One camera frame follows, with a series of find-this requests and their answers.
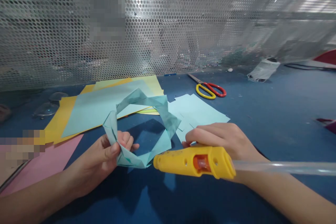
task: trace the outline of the table surface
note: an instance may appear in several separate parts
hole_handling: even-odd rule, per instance
[[[316,118],[336,119],[335,72],[303,71],[280,66],[265,83],[248,81],[249,69],[214,70],[194,75],[218,84],[225,98],[203,99],[237,124],[270,160],[336,162],[336,135]],[[196,94],[196,83],[186,74],[159,76],[168,101]],[[83,85],[42,90],[13,109],[0,128],[1,137],[20,137],[21,130],[44,129],[51,117],[32,118],[34,110],[50,94],[77,95]],[[18,103],[17,99],[9,103]],[[163,130],[155,115],[134,114],[118,120],[118,129],[130,131],[140,143],[137,154],[147,152]],[[86,132],[69,160],[73,163],[104,134],[103,127]],[[182,145],[176,135],[173,149]],[[296,176],[301,182],[336,203],[336,178]],[[45,223],[287,223],[287,219],[243,185],[211,176],[200,178],[165,174],[147,169],[117,169],[92,193],[75,200]]]

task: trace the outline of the light blue paper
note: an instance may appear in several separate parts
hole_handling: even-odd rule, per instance
[[[198,125],[226,123],[230,120],[194,94],[176,97],[175,101],[169,103],[169,111],[182,120],[176,130],[181,142],[185,141],[186,134]]]
[[[118,141],[117,114],[130,104],[153,106],[159,112],[163,125],[166,128],[152,151],[141,156],[136,156],[123,146],[120,146],[121,152],[117,158],[117,164],[119,166],[147,168],[149,166],[148,163],[155,155],[172,148],[170,140],[176,132],[181,120],[168,111],[168,101],[166,95],[147,97],[142,90],[136,89],[115,106],[114,110],[109,113],[103,123],[103,127],[111,145]]]
[[[109,112],[116,107],[116,104],[119,104],[137,88],[140,88],[146,96],[154,95],[143,80],[78,95],[62,137],[102,125]],[[118,117],[134,113],[146,107],[148,106],[140,104],[125,107],[125,110],[119,110],[120,115],[118,114]]]

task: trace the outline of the pink paper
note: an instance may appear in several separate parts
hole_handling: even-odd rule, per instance
[[[2,191],[1,197],[26,188],[36,182],[63,171],[83,135],[60,145],[52,145],[32,159],[14,180]]]

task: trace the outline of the metal mesh screen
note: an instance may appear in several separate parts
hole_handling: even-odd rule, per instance
[[[123,0],[122,41],[90,40],[91,0],[0,0],[0,90],[43,88],[333,48],[336,0]]]

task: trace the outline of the scissors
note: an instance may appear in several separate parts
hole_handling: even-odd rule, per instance
[[[220,86],[217,86],[217,85],[215,85],[215,84],[213,84],[213,83],[206,83],[206,82],[203,82],[203,81],[197,79],[194,75],[191,75],[190,73],[188,73],[188,75],[189,75],[190,78],[192,78],[194,81],[196,81],[196,82],[198,83],[198,84],[196,85],[196,92],[197,92],[200,96],[202,96],[203,98],[213,100],[213,99],[216,98],[216,96],[218,96],[218,97],[225,97],[225,96],[226,96],[226,91],[225,91],[224,88],[222,88],[222,87],[220,87]],[[219,89],[219,90],[222,92],[222,94],[221,94],[221,93],[218,93],[218,92],[217,92],[216,90],[214,90],[212,87]],[[205,94],[202,94],[202,93],[200,92],[199,88],[203,89],[205,92],[207,92],[207,93],[208,93],[209,95],[211,95],[211,96],[206,96]]]

